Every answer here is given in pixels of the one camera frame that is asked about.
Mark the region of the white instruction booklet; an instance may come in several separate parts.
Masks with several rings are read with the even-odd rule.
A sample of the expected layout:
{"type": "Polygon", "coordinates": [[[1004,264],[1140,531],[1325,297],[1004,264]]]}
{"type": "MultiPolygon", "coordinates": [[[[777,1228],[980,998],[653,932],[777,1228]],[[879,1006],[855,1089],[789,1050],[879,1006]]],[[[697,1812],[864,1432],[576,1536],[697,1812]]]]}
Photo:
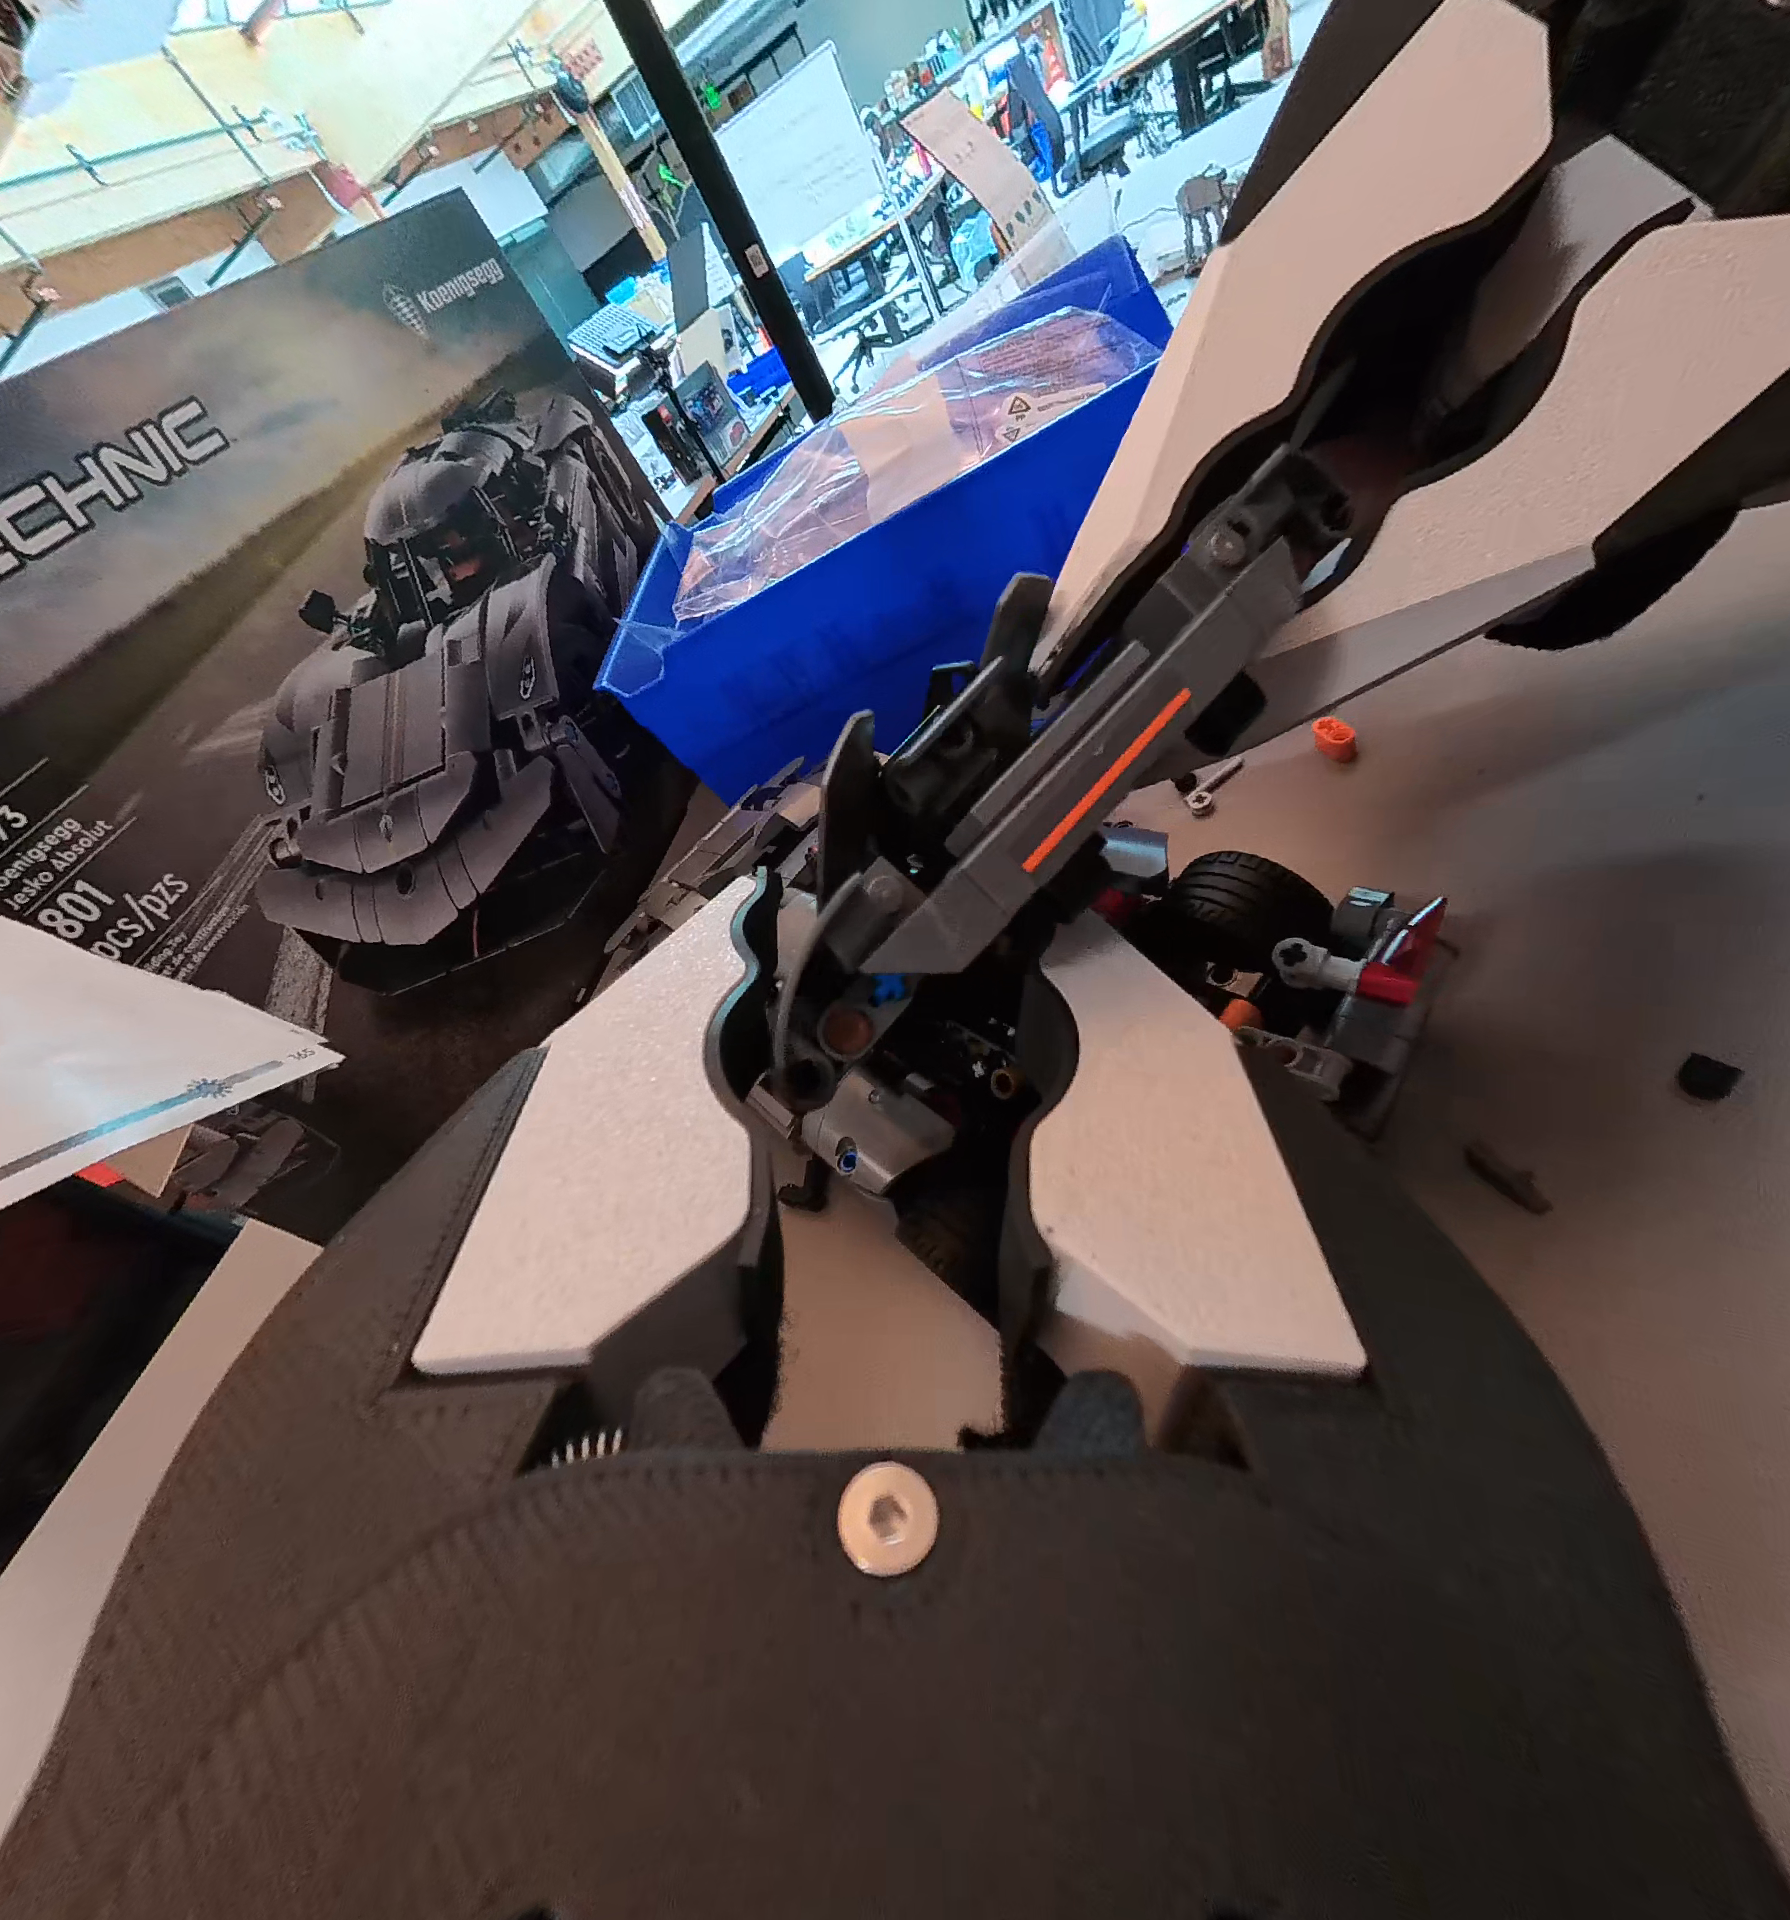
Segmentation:
{"type": "Polygon", "coordinates": [[[0,1208],[340,1060],[259,1004],[0,915],[0,1208]]]}

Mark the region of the grey lego door panel assembly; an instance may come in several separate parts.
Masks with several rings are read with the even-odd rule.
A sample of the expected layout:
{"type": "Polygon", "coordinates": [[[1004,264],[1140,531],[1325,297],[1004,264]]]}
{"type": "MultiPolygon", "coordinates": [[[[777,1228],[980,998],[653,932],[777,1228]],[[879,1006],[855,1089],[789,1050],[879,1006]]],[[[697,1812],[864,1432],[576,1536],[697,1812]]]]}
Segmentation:
{"type": "Polygon", "coordinates": [[[1296,611],[1308,565],[1352,527],[1340,485],[1292,442],[1184,534],[1128,611],[1065,662],[1031,668],[1047,579],[998,604],[968,683],[879,756],[874,718],[819,784],[818,916],[781,960],[772,1075],[800,1100],[866,1056],[918,991],[967,975],[1098,873],[1100,826],[1145,770],[1239,738],[1244,674],[1296,611]]]}

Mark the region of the dark lego set box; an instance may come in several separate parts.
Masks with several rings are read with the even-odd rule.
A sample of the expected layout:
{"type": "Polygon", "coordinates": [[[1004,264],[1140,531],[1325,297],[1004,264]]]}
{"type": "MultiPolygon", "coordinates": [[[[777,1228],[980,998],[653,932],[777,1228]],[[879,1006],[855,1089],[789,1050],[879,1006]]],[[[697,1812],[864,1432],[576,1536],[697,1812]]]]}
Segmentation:
{"type": "Polygon", "coordinates": [[[97,960],[309,1060],[194,1208],[332,1239],[586,1000],[699,789],[603,685],[666,510],[456,190],[0,387],[0,1146],[97,960]]]}

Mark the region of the brown cardboard box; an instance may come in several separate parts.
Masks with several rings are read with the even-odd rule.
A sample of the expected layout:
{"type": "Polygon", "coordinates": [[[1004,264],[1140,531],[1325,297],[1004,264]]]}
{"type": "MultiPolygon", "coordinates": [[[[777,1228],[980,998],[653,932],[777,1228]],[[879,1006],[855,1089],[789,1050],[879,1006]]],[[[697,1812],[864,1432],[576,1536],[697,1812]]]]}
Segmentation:
{"type": "Polygon", "coordinates": [[[1030,165],[954,89],[903,113],[911,138],[967,188],[1021,285],[1057,273],[1075,245],[1030,165]]]}

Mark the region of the blue plastic bin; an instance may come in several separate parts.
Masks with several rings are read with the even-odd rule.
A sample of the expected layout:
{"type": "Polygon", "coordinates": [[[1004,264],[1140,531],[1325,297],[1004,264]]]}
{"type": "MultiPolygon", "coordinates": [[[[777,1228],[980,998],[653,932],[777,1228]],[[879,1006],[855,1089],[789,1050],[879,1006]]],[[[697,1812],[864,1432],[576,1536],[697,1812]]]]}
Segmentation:
{"type": "MultiPolygon", "coordinates": [[[[900,354],[827,420],[931,369],[956,343],[1058,304],[1100,309],[1167,348],[1170,315],[1133,245],[1113,234],[1033,285],[998,274],[941,341],[900,354]]],[[[1064,568],[1154,364],[737,607],[677,621],[691,534],[757,492],[804,432],[725,485],[705,520],[664,534],[596,683],[727,800],[789,758],[824,761],[858,710],[875,714],[889,749],[919,722],[930,674],[980,654],[1003,589],[1020,572],[1064,568]]]]}

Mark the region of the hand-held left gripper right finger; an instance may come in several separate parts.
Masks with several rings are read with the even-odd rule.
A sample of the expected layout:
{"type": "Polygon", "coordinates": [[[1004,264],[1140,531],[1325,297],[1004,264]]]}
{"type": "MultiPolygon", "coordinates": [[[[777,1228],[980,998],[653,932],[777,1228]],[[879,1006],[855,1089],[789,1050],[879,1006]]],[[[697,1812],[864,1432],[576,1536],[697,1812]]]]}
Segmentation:
{"type": "Polygon", "coordinates": [[[1053,1263],[1037,1330],[1068,1374],[1120,1372],[1149,1431],[1203,1369],[1361,1380],[1362,1339],[1273,1135],[1244,1047],[1104,921],[1038,977],[1075,1073],[1026,1142],[1053,1263]]]}

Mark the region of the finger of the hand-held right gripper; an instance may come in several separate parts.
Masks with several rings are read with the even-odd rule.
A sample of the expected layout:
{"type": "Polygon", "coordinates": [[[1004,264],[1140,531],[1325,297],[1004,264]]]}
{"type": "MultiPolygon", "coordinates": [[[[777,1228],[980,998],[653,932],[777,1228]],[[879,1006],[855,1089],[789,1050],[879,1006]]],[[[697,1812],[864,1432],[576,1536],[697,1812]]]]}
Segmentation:
{"type": "Polygon", "coordinates": [[[1650,230],[1578,302],[1528,415],[1398,498],[1254,663],[1267,708],[1340,708],[1584,577],[1594,543],[1787,369],[1790,213],[1650,230]]]}
{"type": "Polygon", "coordinates": [[[1526,5],[1325,8],[1057,582],[1043,666],[1128,611],[1260,461],[1362,291],[1496,212],[1552,130],[1526,5]]]}

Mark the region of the whiteboard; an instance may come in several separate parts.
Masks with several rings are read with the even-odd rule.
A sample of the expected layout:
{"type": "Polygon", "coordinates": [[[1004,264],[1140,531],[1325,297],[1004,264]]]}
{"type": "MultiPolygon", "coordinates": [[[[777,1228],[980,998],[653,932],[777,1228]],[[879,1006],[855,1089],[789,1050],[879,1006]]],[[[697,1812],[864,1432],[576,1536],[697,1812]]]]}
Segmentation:
{"type": "Polygon", "coordinates": [[[862,128],[832,40],[740,110],[716,144],[773,262],[884,199],[881,147],[862,128]]]}

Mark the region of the dark open box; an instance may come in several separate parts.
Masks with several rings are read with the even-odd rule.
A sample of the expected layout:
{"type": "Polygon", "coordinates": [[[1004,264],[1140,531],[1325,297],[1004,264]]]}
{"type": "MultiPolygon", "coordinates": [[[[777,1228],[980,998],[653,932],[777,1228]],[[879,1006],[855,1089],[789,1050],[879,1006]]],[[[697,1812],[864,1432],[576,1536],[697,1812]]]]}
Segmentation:
{"type": "Polygon", "coordinates": [[[0,1211],[0,1575],[237,1228],[80,1177],[0,1211]]]}

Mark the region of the clear plastic parts bags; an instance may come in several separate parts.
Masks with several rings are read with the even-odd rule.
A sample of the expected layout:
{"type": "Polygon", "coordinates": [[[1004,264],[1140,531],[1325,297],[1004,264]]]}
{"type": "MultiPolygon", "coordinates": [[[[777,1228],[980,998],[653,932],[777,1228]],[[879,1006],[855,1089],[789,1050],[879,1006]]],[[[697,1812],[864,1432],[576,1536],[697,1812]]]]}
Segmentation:
{"type": "Polygon", "coordinates": [[[1122,319],[1058,304],[956,343],[793,442],[762,486],[691,534],[677,621],[733,611],[1047,422],[1149,369],[1159,348],[1122,319]]]}

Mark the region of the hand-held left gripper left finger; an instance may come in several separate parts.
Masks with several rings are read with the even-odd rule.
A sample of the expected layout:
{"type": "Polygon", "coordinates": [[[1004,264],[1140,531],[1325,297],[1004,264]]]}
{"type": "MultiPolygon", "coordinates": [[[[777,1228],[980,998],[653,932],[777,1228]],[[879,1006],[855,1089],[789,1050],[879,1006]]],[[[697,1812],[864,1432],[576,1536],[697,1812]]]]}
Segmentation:
{"type": "Polygon", "coordinates": [[[453,1255],[418,1372],[721,1372],[764,1239],[757,1144],[710,1059],[754,879],[702,906],[549,1042],[453,1255]]]}

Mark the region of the partly built lego car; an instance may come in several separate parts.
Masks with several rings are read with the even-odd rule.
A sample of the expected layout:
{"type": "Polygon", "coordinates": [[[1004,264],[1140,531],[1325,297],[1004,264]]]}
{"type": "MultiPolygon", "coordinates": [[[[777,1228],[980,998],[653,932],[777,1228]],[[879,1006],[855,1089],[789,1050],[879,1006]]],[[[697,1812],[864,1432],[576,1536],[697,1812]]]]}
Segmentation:
{"type": "MultiPolygon", "coordinates": [[[[751,789],[664,875],[605,946],[603,981],[677,932],[725,881],[754,867],[784,873],[779,959],[795,952],[800,906],[823,843],[800,850],[789,815],[800,790],[785,770],[751,789]]],[[[1292,1073],[1340,1103],[1375,1133],[1409,1066],[1438,972],[1443,897],[1409,909],[1355,888],[1328,897],[1308,879],[1254,852],[1209,852],[1167,870],[1167,837],[1128,823],[1098,826],[1081,875],[1103,881],[1093,909],[1161,972],[1233,1032],[1260,1032],[1292,1073]]],[[[843,1019],[832,1066],[791,1059],[798,1095],[773,1095],[781,1128],[810,1173],[781,1202],[827,1204],[834,1177],[885,1198],[900,1243],[975,1312],[1003,1312],[1003,1177],[1026,1120],[1051,1093],[1026,1069],[1021,977],[1053,926],[1031,907],[961,975],[879,975],[843,1019]]]]}

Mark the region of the black metal pole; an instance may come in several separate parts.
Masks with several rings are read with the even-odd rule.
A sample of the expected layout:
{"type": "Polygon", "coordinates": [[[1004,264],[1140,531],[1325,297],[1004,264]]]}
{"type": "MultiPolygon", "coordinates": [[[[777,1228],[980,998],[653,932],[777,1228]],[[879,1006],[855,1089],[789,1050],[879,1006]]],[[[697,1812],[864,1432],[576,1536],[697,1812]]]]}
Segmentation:
{"type": "Polygon", "coordinates": [[[751,300],[773,348],[784,353],[784,366],[798,399],[813,420],[824,420],[834,410],[834,390],[819,354],[800,319],[800,309],[785,290],[777,262],[764,248],[762,230],[745,201],[727,157],[721,152],[710,120],[697,99],[693,85],[682,67],[677,49],[670,43],[653,3],[605,3],[608,17],[619,26],[627,59],[648,82],[653,102],[688,163],[710,222],[729,251],[737,276],[751,300]]]}

